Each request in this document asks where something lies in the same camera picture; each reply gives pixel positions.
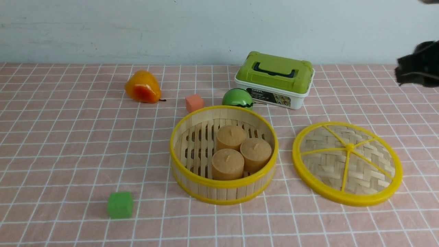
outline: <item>plastic storage box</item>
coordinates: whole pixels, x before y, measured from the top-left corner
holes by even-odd
[[[235,82],[256,100],[297,110],[309,94],[314,73],[309,61],[252,51]]]

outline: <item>green cube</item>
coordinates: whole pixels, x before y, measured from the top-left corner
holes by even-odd
[[[108,200],[107,211],[111,219],[131,218],[133,205],[134,201],[130,192],[113,192]]]

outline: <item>orange cube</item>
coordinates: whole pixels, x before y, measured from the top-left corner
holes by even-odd
[[[204,107],[204,101],[199,94],[186,97],[186,110],[191,113]]]

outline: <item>yellow spoke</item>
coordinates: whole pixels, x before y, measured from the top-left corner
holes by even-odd
[[[366,157],[362,156],[361,154],[357,153],[356,151],[352,150],[352,153],[363,159],[364,161],[368,162],[373,167],[377,168],[378,171],[382,172],[385,176],[389,177],[393,180],[392,176],[390,176],[385,170],[381,169],[381,167],[377,166],[376,164],[372,163],[370,160],[366,159]]]
[[[346,150],[345,148],[331,148],[331,149],[317,149],[317,150],[313,150],[313,151],[308,151],[308,152],[303,152],[300,153],[300,155],[307,155],[307,154],[312,154],[312,153],[320,153],[320,152],[329,152],[329,151],[340,151],[340,150]]]
[[[377,140],[376,138],[372,138],[372,139],[369,139],[369,140],[366,140],[366,141],[362,141],[362,142],[360,142],[360,143],[355,144],[354,148],[356,148],[356,147],[358,147],[358,146],[361,146],[361,145],[363,145],[364,143],[368,143],[368,142],[372,142],[372,141],[376,141],[376,140]]]
[[[335,136],[335,138],[337,138],[346,147],[346,143],[336,133],[334,133],[332,130],[330,130],[328,127],[326,127],[326,125],[324,125],[323,128],[325,128],[327,131],[329,131],[329,133],[333,134]]]
[[[342,192],[345,191],[346,186],[346,177],[348,176],[348,167],[349,167],[349,156],[351,155],[351,151],[346,152],[346,163],[345,163],[345,172],[343,174],[343,182],[342,182]]]

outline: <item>box label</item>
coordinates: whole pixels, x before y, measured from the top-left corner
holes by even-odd
[[[265,92],[259,89],[254,89],[248,87],[246,91],[252,96],[254,99],[270,102],[273,104],[284,105],[287,107],[291,107],[291,99],[288,96],[274,94],[270,92]]]

